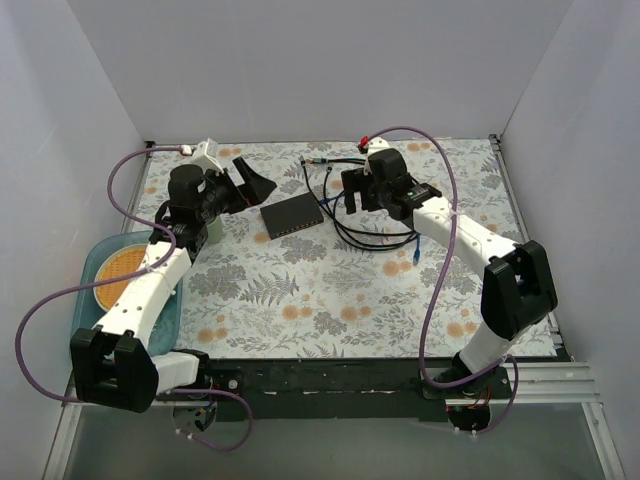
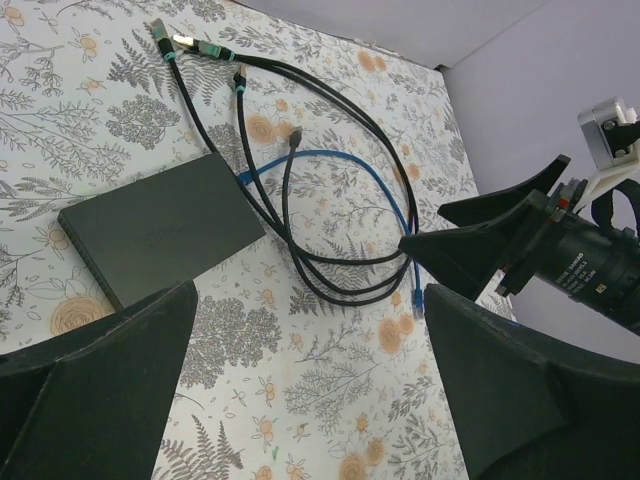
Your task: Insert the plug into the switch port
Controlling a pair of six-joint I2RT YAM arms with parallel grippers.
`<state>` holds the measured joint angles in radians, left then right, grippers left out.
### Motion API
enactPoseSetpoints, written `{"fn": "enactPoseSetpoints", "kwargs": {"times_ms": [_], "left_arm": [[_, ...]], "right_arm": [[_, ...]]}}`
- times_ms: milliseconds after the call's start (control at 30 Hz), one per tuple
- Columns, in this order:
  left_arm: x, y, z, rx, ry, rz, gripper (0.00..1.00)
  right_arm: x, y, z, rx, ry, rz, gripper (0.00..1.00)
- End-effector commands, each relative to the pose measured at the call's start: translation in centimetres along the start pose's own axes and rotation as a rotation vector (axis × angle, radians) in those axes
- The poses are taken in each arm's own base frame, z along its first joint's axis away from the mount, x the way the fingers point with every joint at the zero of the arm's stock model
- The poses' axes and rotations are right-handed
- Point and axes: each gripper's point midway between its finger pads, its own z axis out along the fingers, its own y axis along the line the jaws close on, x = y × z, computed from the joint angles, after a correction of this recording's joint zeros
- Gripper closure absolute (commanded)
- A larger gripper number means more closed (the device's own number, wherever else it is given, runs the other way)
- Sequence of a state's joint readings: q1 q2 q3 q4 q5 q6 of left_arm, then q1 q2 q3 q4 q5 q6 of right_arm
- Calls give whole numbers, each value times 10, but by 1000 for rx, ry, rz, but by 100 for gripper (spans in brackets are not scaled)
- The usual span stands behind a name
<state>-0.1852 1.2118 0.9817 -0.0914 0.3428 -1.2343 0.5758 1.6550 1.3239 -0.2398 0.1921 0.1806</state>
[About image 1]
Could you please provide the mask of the black network switch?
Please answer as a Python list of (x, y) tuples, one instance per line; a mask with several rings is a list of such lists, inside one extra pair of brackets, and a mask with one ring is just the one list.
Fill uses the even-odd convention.
[(262, 207), (260, 213), (271, 240), (324, 221), (323, 213), (311, 192)]

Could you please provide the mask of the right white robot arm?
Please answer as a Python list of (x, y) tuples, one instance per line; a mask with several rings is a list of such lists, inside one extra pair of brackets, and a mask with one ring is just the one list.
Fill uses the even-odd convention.
[(518, 243), (502, 237), (462, 214), (456, 199), (418, 182), (402, 154), (382, 138), (360, 150), (366, 156), (363, 166), (341, 174), (346, 212), (386, 211), (445, 247), (444, 269), (458, 258), (482, 282), (482, 324), (449, 369), (435, 378), (421, 374), (433, 389), (455, 389), (464, 397), (475, 397), (486, 389), (489, 374), (506, 360), (515, 342), (558, 305), (546, 251), (533, 240)]

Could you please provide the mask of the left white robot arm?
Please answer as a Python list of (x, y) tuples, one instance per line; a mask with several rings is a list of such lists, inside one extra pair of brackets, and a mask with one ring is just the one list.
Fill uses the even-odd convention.
[(152, 356), (148, 345), (161, 311), (204, 246), (208, 225), (222, 214), (262, 204), (276, 188), (242, 158), (233, 164), (244, 181), (241, 185), (207, 158), (171, 170), (168, 198), (156, 213), (135, 278), (92, 328), (80, 328), (71, 338), (80, 400), (143, 412), (157, 395), (174, 388), (193, 400), (211, 392), (213, 377), (200, 367), (201, 354), (170, 351)]

